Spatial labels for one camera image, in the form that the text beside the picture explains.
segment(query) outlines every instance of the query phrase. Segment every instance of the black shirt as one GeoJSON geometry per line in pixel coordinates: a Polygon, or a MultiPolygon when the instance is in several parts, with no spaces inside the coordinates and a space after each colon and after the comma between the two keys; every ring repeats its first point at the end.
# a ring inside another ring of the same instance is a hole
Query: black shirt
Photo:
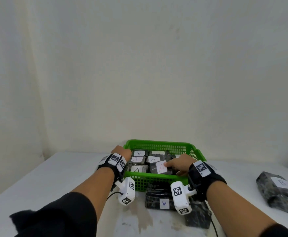
{"type": "MultiPolygon", "coordinates": [[[[71,192],[38,211],[20,211],[10,216],[17,237],[95,237],[97,216],[93,204],[83,194],[71,192]]],[[[288,237],[280,224],[266,229],[260,237],[288,237]]]]}

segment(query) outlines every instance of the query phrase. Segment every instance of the basket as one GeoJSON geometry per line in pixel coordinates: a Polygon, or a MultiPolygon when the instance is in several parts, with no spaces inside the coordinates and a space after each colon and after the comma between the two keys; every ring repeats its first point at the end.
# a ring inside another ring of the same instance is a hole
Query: basket
{"type": "MultiPolygon", "coordinates": [[[[194,145],[184,142],[163,142],[163,141],[146,141],[146,140],[128,140],[123,146],[124,149],[144,149],[144,150],[167,150],[170,154],[188,154],[196,160],[205,161],[201,151],[196,149],[194,145]]],[[[162,181],[173,183],[181,181],[184,185],[188,184],[187,177],[179,177],[176,175],[163,175],[151,173],[139,173],[126,171],[125,177],[130,176],[135,181],[136,191],[146,191],[147,184],[154,181],[162,181]]]]}

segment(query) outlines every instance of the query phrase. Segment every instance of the white wrist-mounted camera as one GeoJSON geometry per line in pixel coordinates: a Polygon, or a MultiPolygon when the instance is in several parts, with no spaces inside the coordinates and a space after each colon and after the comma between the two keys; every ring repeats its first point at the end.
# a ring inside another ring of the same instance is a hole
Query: white wrist-mounted camera
{"type": "Polygon", "coordinates": [[[118,200],[122,205],[128,205],[135,199],[135,182],[131,177],[126,177],[121,183],[119,180],[115,183],[120,188],[118,200]]]}
{"type": "Polygon", "coordinates": [[[192,189],[192,186],[184,186],[181,181],[176,181],[170,185],[174,205],[180,215],[191,213],[189,196],[195,195],[197,191],[192,189]]]}

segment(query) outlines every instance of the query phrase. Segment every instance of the person's right hand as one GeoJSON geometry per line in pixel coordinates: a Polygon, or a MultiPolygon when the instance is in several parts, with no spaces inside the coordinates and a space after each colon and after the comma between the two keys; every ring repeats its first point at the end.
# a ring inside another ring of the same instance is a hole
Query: person's right hand
{"type": "Polygon", "coordinates": [[[179,158],[171,159],[164,163],[166,167],[173,167],[174,169],[180,170],[177,175],[185,175],[189,171],[191,164],[195,163],[197,160],[193,159],[187,154],[182,154],[179,158]]]}

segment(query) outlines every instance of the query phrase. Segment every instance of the black cable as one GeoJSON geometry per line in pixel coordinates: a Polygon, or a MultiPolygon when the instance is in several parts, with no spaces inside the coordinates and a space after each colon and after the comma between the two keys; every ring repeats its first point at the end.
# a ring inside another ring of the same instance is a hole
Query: black cable
{"type": "Polygon", "coordinates": [[[109,199],[112,195],[114,195],[114,194],[116,194],[116,193],[119,193],[119,194],[123,195],[123,193],[117,191],[117,192],[113,192],[111,195],[109,195],[107,199],[109,199]]]}
{"type": "Polygon", "coordinates": [[[213,223],[213,220],[211,219],[211,223],[213,224],[213,227],[214,227],[214,230],[215,230],[215,234],[216,234],[216,237],[218,237],[218,234],[217,234],[217,231],[216,231],[216,228],[215,228],[215,225],[213,223]]]}
{"type": "Polygon", "coordinates": [[[217,231],[216,231],[216,228],[215,228],[215,225],[214,225],[214,223],[213,223],[213,220],[211,219],[211,223],[213,224],[213,227],[214,227],[214,230],[215,230],[215,233],[216,233],[216,237],[218,237],[218,235],[217,235],[217,231]]]}

